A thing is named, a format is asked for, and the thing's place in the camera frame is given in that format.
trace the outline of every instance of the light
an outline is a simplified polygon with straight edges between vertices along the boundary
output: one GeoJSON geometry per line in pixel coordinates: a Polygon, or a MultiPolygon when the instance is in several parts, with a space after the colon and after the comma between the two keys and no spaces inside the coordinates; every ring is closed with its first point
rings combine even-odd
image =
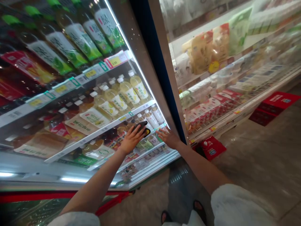
{"type": "Polygon", "coordinates": [[[85,180],[85,179],[70,178],[70,177],[62,177],[61,180],[63,180],[63,181],[69,181],[69,182],[81,182],[81,183],[88,182],[88,180],[85,180]]]}
{"type": "Polygon", "coordinates": [[[0,177],[10,177],[10,176],[14,176],[15,174],[13,173],[2,173],[0,172],[0,177]]]}

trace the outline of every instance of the yellow price label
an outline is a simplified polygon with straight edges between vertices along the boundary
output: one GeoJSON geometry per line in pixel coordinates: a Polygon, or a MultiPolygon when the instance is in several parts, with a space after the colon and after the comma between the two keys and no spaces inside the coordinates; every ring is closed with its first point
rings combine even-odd
{"type": "Polygon", "coordinates": [[[121,61],[120,61],[118,56],[110,59],[109,61],[112,64],[113,67],[121,64],[121,61]]]}

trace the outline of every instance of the package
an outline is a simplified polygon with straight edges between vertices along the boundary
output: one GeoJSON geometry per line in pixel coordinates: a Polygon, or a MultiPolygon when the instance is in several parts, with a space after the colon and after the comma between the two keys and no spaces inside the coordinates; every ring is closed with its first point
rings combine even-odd
{"type": "Polygon", "coordinates": [[[249,29],[249,17],[252,7],[243,10],[229,20],[230,40],[229,55],[235,55],[243,51],[245,38],[249,29]]]}
{"type": "Polygon", "coordinates": [[[212,62],[224,61],[229,56],[229,23],[213,29],[212,62]]]}

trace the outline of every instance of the juice bottle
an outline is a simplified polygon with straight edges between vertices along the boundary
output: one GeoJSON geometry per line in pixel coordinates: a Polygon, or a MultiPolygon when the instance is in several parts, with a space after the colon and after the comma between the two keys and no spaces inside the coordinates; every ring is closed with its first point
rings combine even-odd
{"type": "Polygon", "coordinates": [[[120,90],[120,87],[118,84],[115,83],[115,80],[109,81],[110,85],[112,86],[112,89],[115,90],[118,95],[122,98],[122,100],[130,107],[133,108],[132,102],[129,100],[129,98],[120,90]]]}
{"type": "Polygon", "coordinates": [[[103,0],[95,1],[92,5],[95,20],[98,22],[106,38],[115,49],[115,52],[127,50],[125,42],[120,34],[117,25],[103,0]]]}
{"type": "Polygon", "coordinates": [[[60,51],[75,68],[84,71],[90,67],[83,53],[66,38],[56,22],[45,18],[35,7],[26,6],[25,11],[34,19],[39,32],[46,40],[60,51]]]}
{"type": "Polygon", "coordinates": [[[99,52],[89,35],[85,32],[82,25],[78,22],[75,15],[63,9],[58,0],[47,0],[51,8],[55,11],[56,21],[58,25],[65,29],[65,32],[76,46],[85,54],[92,64],[96,64],[103,60],[102,54],[99,52]]]}
{"type": "Polygon", "coordinates": [[[156,120],[158,121],[158,123],[163,123],[164,122],[164,118],[161,115],[161,112],[159,111],[159,109],[156,105],[151,106],[151,112],[153,113],[153,115],[156,118],[156,120]]]}
{"type": "Polygon", "coordinates": [[[139,95],[143,104],[147,103],[151,100],[151,96],[148,94],[147,90],[145,89],[141,78],[138,75],[135,75],[133,70],[129,71],[131,85],[139,95]]]}
{"type": "Polygon", "coordinates": [[[80,0],[72,0],[72,2],[77,10],[79,22],[83,25],[85,31],[94,41],[102,55],[105,58],[112,56],[114,54],[113,49],[107,42],[98,24],[96,24],[91,11],[84,7],[80,0]]]}
{"type": "Polygon", "coordinates": [[[2,19],[16,32],[17,37],[41,60],[51,66],[60,75],[71,77],[70,72],[74,70],[72,65],[59,53],[52,49],[43,40],[41,35],[32,29],[25,27],[18,18],[11,15],[4,15],[2,19]]]}
{"type": "Polygon", "coordinates": [[[123,78],[118,78],[117,81],[120,83],[119,87],[121,93],[126,96],[127,99],[133,104],[135,108],[141,106],[140,99],[133,89],[132,85],[123,80],[123,78]]]}
{"type": "MultiPolygon", "coordinates": [[[[138,116],[139,122],[147,121],[147,120],[145,119],[145,117],[143,117],[141,114],[137,114],[137,116],[138,116]]],[[[153,131],[153,130],[154,130],[154,128],[151,126],[151,124],[150,124],[149,122],[147,123],[147,125],[146,125],[145,127],[148,128],[150,131],[153,131]]]]}
{"type": "Polygon", "coordinates": [[[156,120],[156,118],[153,116],[153,114],[148,109],[146,109],[144,112],[145,112],[145,117],[147,121],[151,124],[151,126],[153,128],[157,128],[159,126],[159,123],[156,120]]]}
{"type": "Polygon", "coordinates": [[[107,114],[109,114],[113,119],[118,119],[122,115],[120,112],[110,103],[108,102],[104,96],[98,95],[97,92],[92,92],[90,94],[92,97],[94,97],[94,104],[98,108],[105,111],[107,114]]]}
{"type": "Polygon", "coordinates": [[[129,106],[122,100],[115,90],[109,89],[108,86],[104,86],[103,90],[106,99],[113,103],[113,105],[120,111],[122,115],[125,115],[131,111],[129,106]]]}

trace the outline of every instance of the sleeve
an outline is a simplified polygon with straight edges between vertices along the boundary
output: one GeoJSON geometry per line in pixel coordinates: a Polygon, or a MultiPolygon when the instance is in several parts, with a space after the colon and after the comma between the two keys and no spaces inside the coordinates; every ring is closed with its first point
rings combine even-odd
{"type": "Polygon", "coordinates": [[[70,212],[58,216],[48,226],[100,226],[99,218],[93,213],[70,212]]]}
{"type": "Polygon", "coordinates": [[[272,208],[262,199],[234,184],[225,184],[211,196],[215,226],[276,225],[272,208]]]}

